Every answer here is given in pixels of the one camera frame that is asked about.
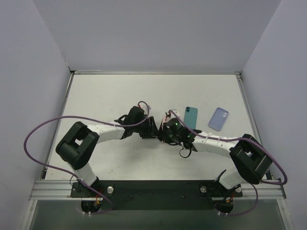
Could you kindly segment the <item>teal phone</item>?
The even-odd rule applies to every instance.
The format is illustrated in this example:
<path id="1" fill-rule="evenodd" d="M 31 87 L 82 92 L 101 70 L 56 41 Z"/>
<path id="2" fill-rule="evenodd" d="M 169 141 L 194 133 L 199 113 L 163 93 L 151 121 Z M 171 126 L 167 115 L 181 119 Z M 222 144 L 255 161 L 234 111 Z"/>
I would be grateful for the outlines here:
<path id="1" fill-rule="evenodd" d="M 187 106 L 184 114 L 184 123 L 191 129 L 196 128 L 198 117 L 198 109 Z"/>

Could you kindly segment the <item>lavender phone case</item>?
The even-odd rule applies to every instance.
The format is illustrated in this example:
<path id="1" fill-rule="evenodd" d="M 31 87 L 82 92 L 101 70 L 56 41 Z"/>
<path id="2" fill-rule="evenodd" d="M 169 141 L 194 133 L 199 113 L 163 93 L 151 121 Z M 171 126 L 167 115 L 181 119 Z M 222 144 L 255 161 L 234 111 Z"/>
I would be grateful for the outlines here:
<path id="1" fill-rule="evenodd" d="M 208 127 L 215 131 L 221 131 L 228 116 L 229 112 L 227 110 L 217 107 L 208 123 Z"/>

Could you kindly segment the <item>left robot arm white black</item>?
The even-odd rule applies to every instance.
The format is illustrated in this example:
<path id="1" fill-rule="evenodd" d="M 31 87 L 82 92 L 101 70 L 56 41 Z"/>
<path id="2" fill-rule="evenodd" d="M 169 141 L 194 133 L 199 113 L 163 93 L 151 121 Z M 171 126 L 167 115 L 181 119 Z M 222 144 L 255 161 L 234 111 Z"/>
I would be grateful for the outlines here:
<path id="1" fill-rule="evenodd" d="M 155 138 L 157 128 L 154 118 L 149 116 L 150 109 L 144 102 L 139 102 L 127 115 L 110 123 L 85 125 L 76 122 L 58 143 L 56 153 L 83 181 L 81 191 L 87 197 L 98 193 L 98 177 L 89 164 L 96 145 L 109 140 L 125 139 L 133 133 L 139 134 L 141 138 Z"/>

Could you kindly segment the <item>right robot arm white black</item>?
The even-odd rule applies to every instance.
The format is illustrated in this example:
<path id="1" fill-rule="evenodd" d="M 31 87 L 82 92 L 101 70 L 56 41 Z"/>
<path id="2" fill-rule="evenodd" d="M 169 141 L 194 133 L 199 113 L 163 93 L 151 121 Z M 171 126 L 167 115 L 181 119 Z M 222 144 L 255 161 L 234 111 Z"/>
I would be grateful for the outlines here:
<path id="1" fill-rule="evenodd" d="M 200 130 L 185 127 L 177 118 L 167 118 L 159 128 L 163 143 L 181 146 L 188 150 L 188 158 L 194 152 L 208 152 L 233 161 L 234 168 L 223 170 L 216 181 L 230 190 L 241 183 L 259 184 L 272 164 L 263 147 L 251 136 L 221 138 Z"/>

